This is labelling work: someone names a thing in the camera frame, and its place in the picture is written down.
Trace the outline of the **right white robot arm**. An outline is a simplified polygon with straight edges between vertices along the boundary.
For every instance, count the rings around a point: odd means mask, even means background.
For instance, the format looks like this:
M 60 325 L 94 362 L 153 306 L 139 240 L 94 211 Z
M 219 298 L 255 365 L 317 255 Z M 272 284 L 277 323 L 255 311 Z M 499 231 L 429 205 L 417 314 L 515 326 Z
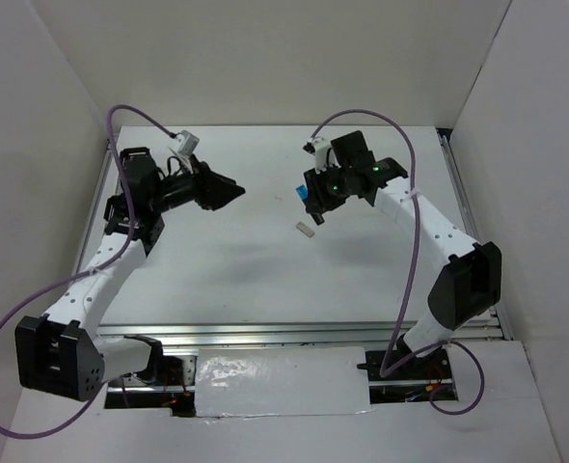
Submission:
M 379 368 L 387 377 L 397 369 L 420 377 L 430 354 L 450 342 L 455 331 L 501 299 L 499 247 L 479 243 L 456 227 L 416 186 L 414 169 L 391 157 L 376 159 L 361 131 L 327 141 L 314 136 L 303 146 L 314 158 L 298 194 L 316 225 L 350 198 L 366 201 L 391 218 L 413 241 L 410 269 L 389 346 Z M 420 257 L 437 274 L 425 312 L 407 331 L 401 329 Z

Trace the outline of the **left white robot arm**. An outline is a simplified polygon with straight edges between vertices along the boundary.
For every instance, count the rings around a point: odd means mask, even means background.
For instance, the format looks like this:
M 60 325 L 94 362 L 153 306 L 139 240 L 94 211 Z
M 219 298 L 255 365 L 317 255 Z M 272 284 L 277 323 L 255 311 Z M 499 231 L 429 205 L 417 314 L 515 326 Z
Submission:
M 14 330 L 20 384 L 85 402 L 96 387 L 134 375 L 153 385 L 172 360 L 160 341 L 143 335 L 105 340 L 97 329 L 130 275 L 141 267 L 164 230 L 165 212 L 188 203 L 218 210 L 244 195 L 235 180 L 190 154 L 178 173 L 163 174 L 146 147 L 123 150 L 120 194 L 105 206 L 104 233 L 84 276 L 39 317 Z

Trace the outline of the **blue cap black highlighter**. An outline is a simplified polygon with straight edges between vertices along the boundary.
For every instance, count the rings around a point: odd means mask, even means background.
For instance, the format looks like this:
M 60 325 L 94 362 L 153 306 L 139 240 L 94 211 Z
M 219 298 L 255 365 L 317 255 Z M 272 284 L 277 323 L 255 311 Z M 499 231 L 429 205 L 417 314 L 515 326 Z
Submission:
M 296 188 L 296 193 L 298 197 L 302 201 L 306 213 L 313 219 L 314 223 L 317 226 L 322 225 L 325 220 L 323 217 L 323 210 L 321 208 L 321 204 L 318 203 L 314 196 L 311 195 L 307 186 L 305 184 L 301 184 Z

